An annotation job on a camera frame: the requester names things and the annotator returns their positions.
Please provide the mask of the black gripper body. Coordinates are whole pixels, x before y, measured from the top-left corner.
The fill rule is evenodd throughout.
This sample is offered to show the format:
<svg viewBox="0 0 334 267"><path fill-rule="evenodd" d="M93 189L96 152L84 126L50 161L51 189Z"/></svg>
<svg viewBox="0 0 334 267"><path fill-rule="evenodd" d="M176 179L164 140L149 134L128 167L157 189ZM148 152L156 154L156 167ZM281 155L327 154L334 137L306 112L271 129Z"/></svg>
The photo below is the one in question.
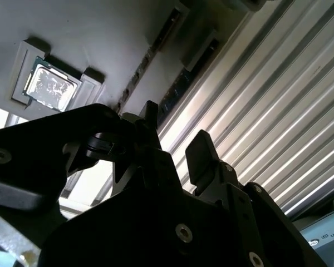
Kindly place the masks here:
<svg viewBox="0 0 334 267"><path fill-rule="evenodd" d="M229 166L195 167L194 195L173 167L139 167L122 192L60 226L39 266L258 266L249 197Z"/></svg>

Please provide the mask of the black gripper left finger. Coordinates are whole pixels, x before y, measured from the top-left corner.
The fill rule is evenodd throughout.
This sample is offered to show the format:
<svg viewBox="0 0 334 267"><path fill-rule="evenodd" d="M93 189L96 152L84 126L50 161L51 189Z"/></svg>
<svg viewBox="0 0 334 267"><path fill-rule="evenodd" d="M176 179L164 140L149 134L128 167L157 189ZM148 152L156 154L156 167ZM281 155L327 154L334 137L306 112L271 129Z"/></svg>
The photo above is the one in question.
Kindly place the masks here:
<svg viewBox="0 0 334 267"><path fill-rule="evenodd" d="M181 184L161 148L157 116L151 101L134 120L93 104L0 129L0 208L47 212L69 176L108 161L112 195L92 211L179 212Z"/></svg>

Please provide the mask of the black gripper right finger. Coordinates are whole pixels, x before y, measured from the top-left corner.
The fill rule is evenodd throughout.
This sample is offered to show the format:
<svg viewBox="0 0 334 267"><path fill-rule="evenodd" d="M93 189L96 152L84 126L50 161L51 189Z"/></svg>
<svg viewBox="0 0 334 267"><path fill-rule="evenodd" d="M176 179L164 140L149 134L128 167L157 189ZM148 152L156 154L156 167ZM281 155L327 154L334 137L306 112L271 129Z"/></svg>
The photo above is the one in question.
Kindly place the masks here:
<svg viewBox="0 0 334 267"><path fill-rule="evenodd" d="M207 220L212 266L325 266L261 185L242 185L201 130L185 150L193 194L215 213Z"/></svg>

